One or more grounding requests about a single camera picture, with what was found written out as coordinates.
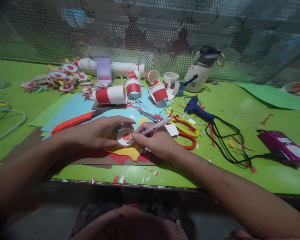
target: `black marker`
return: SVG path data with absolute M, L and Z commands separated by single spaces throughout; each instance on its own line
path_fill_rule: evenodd
M 189 83 L 191 83 L 193 80 L 197 79 L 198 78 L 198 75 L 194 75 L 192 78 L 190 78 L 188 81 L 185 81 L 181 86 L 184 87 L 184 86 L 187 86 Z

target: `person's left hand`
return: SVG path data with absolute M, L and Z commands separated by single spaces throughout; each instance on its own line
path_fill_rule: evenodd
M 91 122 L 63 130 L 54 136 L 61 139 L 61 141 L 65 141 L 71 147 L 123 147 L 118 141 L 106 138 L 111 129 L 122 123 L 131 129 L 133 129 L 132 124 L 136 124 L 132 119 L 123 116 L 100 117 Z

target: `purple device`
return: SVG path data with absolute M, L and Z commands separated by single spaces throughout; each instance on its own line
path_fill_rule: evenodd
M 292 142 L 283 132 L 262 131 L 258 137 L 270 152 L 281 151 L 288 158 L 284 163 L 300 163 L 300 147 Z

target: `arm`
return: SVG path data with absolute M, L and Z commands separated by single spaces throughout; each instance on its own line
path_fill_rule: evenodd
M 56 161 L 74 147 L 122 147 L 105 136 L 116 125 L 132 128 L 135 122 L 122 116 L 101 117 L 86 124 L 57 133 L 0 166 L 0 214 L 6 216 L 27 195 Z
M 151 124 L 144 123 L 136 133 Z M 150 137 L 140 134 L 132 137 L 197 179 L 255 237 L 300 238 L 300 213 L 279 197 L 185 150 L 164 128 Z

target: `white water bottle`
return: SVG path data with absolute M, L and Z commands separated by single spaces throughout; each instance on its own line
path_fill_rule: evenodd
M 219 55 L 222 57 L 222 63 L 217 60 Z M 213 66 L 214 62 L 217 61 L 217 64 L 220 67 L 223 67 L 224 58 L 225 57 L 220 50 L 217 50 L 208 45 L 203 45 L 200 50 L 197 51 L 196 60 L 193 62 L 183 79 L 183 82 L 185 82 L 194 75 L 198 75 L 197 79 L 187 85 L 186 91 L 199 92 L 208 79 L 211 67 Z

